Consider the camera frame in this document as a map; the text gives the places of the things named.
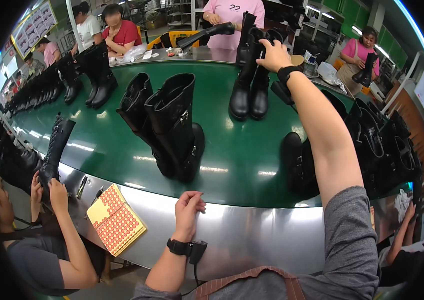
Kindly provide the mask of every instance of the red t-shirt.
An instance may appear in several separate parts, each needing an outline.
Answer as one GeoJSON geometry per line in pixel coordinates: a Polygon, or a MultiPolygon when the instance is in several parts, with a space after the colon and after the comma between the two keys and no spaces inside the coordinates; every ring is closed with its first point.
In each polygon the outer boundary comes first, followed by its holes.
{"type": "MultiPolygon", "coordinates": [[[[109,36],[110,27],[107,27],[102,32],[102,38],[105,39],[109,36]]],[[[142,38],[138,36],[137,26],[132,21],[122,20],[119,32],[113,38],[114,43],[117,45],[125,45],[135,41],[134,46],[142,45],[142,38]]]]}

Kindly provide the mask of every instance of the pink t-shirt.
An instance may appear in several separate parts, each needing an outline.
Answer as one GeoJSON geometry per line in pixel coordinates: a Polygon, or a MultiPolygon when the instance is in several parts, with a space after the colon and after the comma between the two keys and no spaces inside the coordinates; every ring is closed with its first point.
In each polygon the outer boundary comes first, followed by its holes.
{"type": "MultiPolygon", "coordinates": [[[[364,45],[360,44],[359,41],[357,41],[357,47],[357,56],[359,56],[359,58],[363,61],[366,61],[367,54],[371,52],[376,53],[373,48],[367,49],[364,47],[364,45]]],[[[356,54],[356,39],[351,38],[344,47],[344,50],[342,50],[342,53],[353,58],[356,54]]],[[[379,76],[379,58],[377,58],[376,60],[374,73],[375,75],[379,76]]]]}
{"type": "Polygon", "coordinates": [[[50,42],[47,44],[47,46],[45,46],[45,51],[43,51],[43,59],[47,67],[50,67],[52,65],[54,59],[53,52],[57,50],[59,50],[59,47],[54,42],[50,42]]]}
{"type": "MultiPolygon", "coordinates": [[[[204,7],[204,13],[220,16],[221,23],[233,22],[242,24],[242,14],[249,11],[255,15],[255,25],[264,28],[265,9],[261,0],[209,0],[204,7]]],[[[236,50],[239,46],[240,31],[232,35],[218,34],[211,36],[207,46],[209,48],[222,48],[236,50]]]]}

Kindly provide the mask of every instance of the shoe diagram poster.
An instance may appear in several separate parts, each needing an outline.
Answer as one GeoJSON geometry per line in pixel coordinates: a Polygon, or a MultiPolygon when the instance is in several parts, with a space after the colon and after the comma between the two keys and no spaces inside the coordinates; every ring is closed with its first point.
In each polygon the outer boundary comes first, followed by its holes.
{"type": "Polygon", "coordinates": [[[49,1],[42,3],[23,18],[10,36],[22,59],[55,25],[57,25],[57,19],[49,1]]]}

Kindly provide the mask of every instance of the gray t-shirt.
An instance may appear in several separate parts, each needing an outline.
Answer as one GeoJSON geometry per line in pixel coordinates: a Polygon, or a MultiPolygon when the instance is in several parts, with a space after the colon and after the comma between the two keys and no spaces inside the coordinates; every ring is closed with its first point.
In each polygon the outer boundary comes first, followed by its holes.
{"type": "MultiPolygon", "coordinates": [[[[377,277],[376,233],[372,229],[370,203],[365,189],[347,188],[324,211],[325,266],[323,275],[297,275],[306,299],[372,299],[377,277]]],[[[138,284],[133,300],[195,299],[195,291],[181,297],[138,284]]],[[[284,279],[263,271],[257,278],[237,280],[209,296],[215,299],[287,299],[284,279]]]]}
{"type": "Polygon", "coordinates": [[[59,259],[70,259],[63,239],[45,235],[27,237],[10,244],[7,254],[25,282],[36,291],[49,296],[78,291],[64,289],[59,259]]]}

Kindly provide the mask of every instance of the white t-shirt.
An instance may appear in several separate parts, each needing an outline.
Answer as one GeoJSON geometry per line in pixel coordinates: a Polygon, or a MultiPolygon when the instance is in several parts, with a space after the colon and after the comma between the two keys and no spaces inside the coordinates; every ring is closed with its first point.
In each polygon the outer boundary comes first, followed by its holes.
{"type": "Polygon", "coordinates": [[[85,50],[94,42],[92,36],[100,33],[99,21],[94,16],[88,16],[82,24],[77,25],[77,31],[85,50]]]}

